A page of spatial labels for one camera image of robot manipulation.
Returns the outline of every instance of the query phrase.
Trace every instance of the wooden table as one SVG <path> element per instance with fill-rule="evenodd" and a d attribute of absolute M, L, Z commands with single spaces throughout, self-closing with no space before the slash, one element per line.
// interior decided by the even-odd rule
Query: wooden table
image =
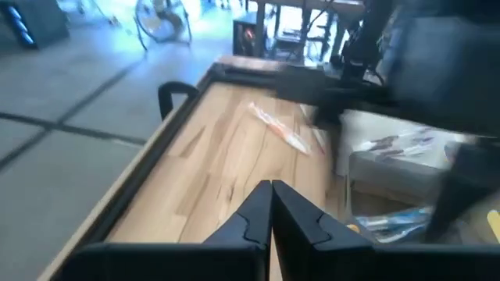
<path fill-rule="evenodd" d="M 305 10 L 324 10 L 327 12 L 338 12 L 343 16 L 354 19 L 360 16 L 365 7 L 360 0 L 334 0 L 331 4 L 330 0 L 255 0 L 258 4 L 257 8 L 257 24 L 255 26 L 255 56 L 262 58 L 264 56 L 264 17 L 266 4 L 271 5 L 286 5 L 290 7 L 302 8 Z M 303 23 L 302 26 L 307 26 L 309 23 Z M 301 40 L 305 39 L 307 34 L 301 35 Z"/>
<path fill-rule="evenodd" d="M 277 67 L 276 62 L 258 59 L 226 57 L 220 61 L 253 69 Z M 325 209 L 330 188 L 329 156 L 321 152 L 299 106 L 272 95 L 270 90 L 213 84 L 107 241 L 202 242 L 229 218 L 260 180 L 283 180 Z M 252 116 L 247 110 L 252 101 L 300 134 L 311 145 L 312 154 L 297 151 Z M 174 115 L 175 111 L 167 116 L 39 280 L 50 279 Z M 329 201 L 328 206 L 330 213 L 337 211 L 335 201 Z M 280 279 L 275 252 L 271 276 L 272 280 Z"/>

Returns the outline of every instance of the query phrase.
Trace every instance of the concrete floor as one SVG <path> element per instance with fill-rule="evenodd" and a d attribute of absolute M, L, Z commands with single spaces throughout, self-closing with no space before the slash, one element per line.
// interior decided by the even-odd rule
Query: concrete floor
<path fill-rule="evenodd" d="M 193 84 L 231 53 L 231 20 L 206 12 L 192 24 L 190 48 L 156 45 L 145 55 L 136 38 L 101 26 L 0 58 L 0 280 L 36 279 L 161 123 L 157 87 Z"/>

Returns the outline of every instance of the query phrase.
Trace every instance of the chair leg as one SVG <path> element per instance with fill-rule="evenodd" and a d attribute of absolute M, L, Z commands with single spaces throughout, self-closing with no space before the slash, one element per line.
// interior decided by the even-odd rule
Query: chair leg
<path fill-rule="evenodd" d="M 331 49 L 332 56 L 338 55 L 338 52 L 341 50 L 342 39 L 344 39 L 346 29 L 347 27 L 337 18 L 337 33 L 335 34 L 334 46 Z"/>
<path fill-rule="evenodd" d="M 281 18 L 281 5 L 276 7 L 276 22 L 274 24 L 274 36 L 276 37 L 278 34 L 278 30 L 280 29 L 280 18 Z"/>
<path fill-rule="evenodd" d="M 323 38 L 323 41 L 321 42 L 321 62 L 325 59 L 325 55 L 327 54 L 328 48 L 330 47 L 328 45 L 328 42 L 330 42 L 331 26 L 334 24 L 334 17 L 335 14 L 333 12 L 328 13 L 327 25 L 325 26 L 325 36 Z"/>

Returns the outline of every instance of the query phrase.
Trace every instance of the desk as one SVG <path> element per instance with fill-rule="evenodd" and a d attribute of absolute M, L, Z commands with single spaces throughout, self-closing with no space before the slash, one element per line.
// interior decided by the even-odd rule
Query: desk
<path fill-rule="evenodd" d="M 238 57 L 222 58 L 220 62 L 253 69 L 272 70 L 278 66 L 276 62 Z M 260 180 L 283 180 L 325 209 L 330 187 L 329 156 L 321 152 L 299 106 L 272 95 L 270 90 L 213 84 L 106 240 L 202 242 L 229 218 Z M 300 134 L 312 146 L 312 154 L 298 152 L 249 114 L 246 108 L 251 101 Z M 175 114 L 166 117 L 39 280 L 48 280 L 57 271 L 128 176 L 139 169 L 141 159 Z M 329 208 L 336 212 L 334 201 Z M 280 279 L 275 251 L 271 276 L 272 280 Z"/>
<path fill-rule="evenodd" d="M 255 56 L 257 56 L 258 58 L 262 58 L 264 56 L 263 38 L 264 38 L 264 17 L 265 17 L 266 4 L 286 5 L 308 10 L 313 10 L 313 9 L 323 10 L 329 7 L 328 6 L 329 0 L 255 0 L 255 1 L 257 2 L 258 5 L 257 25 L 255 27 Z M 334 2 L 331 3 L 329 9 L 335 12 L 342 13 L 343 15 L 346 15 L 348 18 L 354 19 L 360 16 L 364 12 L 365 7 L 363 6 L 363 3 L 358 0 L 334 0 Z"/>

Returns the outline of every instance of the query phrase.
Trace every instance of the floor tile line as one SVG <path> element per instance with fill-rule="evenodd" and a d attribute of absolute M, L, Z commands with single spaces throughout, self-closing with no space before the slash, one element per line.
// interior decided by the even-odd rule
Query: floor tile line
<path fill-rule="evenodd" d="M 13 149 L 4 158 L 0 159 L 0 172 L 10 163 L 14 162 L 18 157 L 20 157 L 25 152 L 29 151 L 36 144 L 38 144 L 44 137 L 48 136 L 48 130 L 42 130 L 41 132 L 32 136 L 29 140 L 24 142 L 19 147 Z"/>
<path fill-rule="evenodd" d="M 28 152 L 31 148 L 33 148 L 36 144 L 38 144 L 40 141 L 42 141 L 45 137 L 47 137 L 54 130 L 65 131 L 68 133 L 76 133 L 76 134 L 80 134 L 80 135 L 84 135 L 84 136 L 88 136 L 88 137 L 106 139 L 106 140 L 110 140 L 110 141 L 118 140 L 118 141 L 129 142 L 131 144 L 136 144 L 136 145 L 145 144 L 146 140 L 138 139 L 135 137 L 125 137 L 125 136 L 115 135 L 112 133 L 106 133 L 106 132 L 97 131 L 97 130 L 89 130 L 89 129 L 85 129 L 85 128 L 78 128 L 75 126 L 69 126 L 69 125 L 64 124 L 64 122 L 66 122 L 67 120 L 69 120 L 70 118 L 75 116 L 78 112 L 80 112 L 87 105 L 90 105 L 94 100 L 96 100 L 98 97 L 100 97 L 102 94 L 104 94 L 109 88 L 116 85 L 127 74 L 129 74 L 134 69 L 136 69 L 140 64 L 142 64 L 145 61 L 145 58 L 146 58 L 146 55 L 142 59 L 130 64 L 129 66 L 120 70 L 116 75 L 114 75 L 110 79 L 106 80 L 99 87 L 97 87 L 95 90 L 93 90 L 89 95 L 87 95 L 86 98 L 82 99 L 81 101 L 76 103 L 73 107 L 71 107 L 69 110 L 67 110 L 66 113 L 64 113 L 60 118 L 58 118 L 55 121 L 55 123 L 49 122 L 46 120 L 42 120 L 42 119 L 28 117 L 28 116 L 18 116 L 18 115 L 13 115 L 10 113 L 0 112 L 0 118 L 11 119 L 12 121 L 17 121 L 20 123 L 28 123 L 31 125 L 41 126 L 42 128 L 44 128 L 41 132 L 32 136 L 30 139 L 25 141 L 18 148 L 15 148 L 14 150 L 10 151 L 10 153 L 8 153 L 5 157 L 0 158 L 0 172 L 7 165 L 14 162 L 17 158 L 19 158 L 24 153 Z"/>
<path fill-rule="evenodd" d="M 100 130 L 87 129 L 66 124 L 58 124 L 43 119 L 33 118 L 29 116 L 19 116 L 11 113 L 0 112 L 0 119 L 7 119 L 10 121 L 25 123 L 33 126 L 40 126 L 48 131 L 58 130 L 67 133 L 75 133 L 86 137 L 95 137 L 103 140 L 111 140 L 111 141 L 117 140 L 117 141 L 122 141 L 124 143 L 137 144 L 137 145 L 144 145 L 147 141 L 139 137 L 128 137 L 115 133 L 103 132 Z"/>
<path fill-rule="evenodd" d="M 58 124 L 63 124 L 64 122 L 68 121 L 71 119 L 73 116 L 75 116 L 78 112 L 80 112 L 83 108 L 85 108 L 87 105 L 90 105 L 94 100 L 99 98 L 102 94 L 104 94 L 108 89 L 116 85 L 118 82 L 120 82 L 127 74 L 135 70 L 143 61 L 145 61 L 146 55 L 132 63 L 131 65 L 127 66 L 126 68 L 120 70 L 116 75 L 99 85 L 95 90 L 93 90 L 90 94 L 88 94 L 85 98 L 83 98 L 81 101 L 76 103 L 74 106 L 72 106 L 70 109 L 66 111 L 61 117 L 57 119 Z"/>

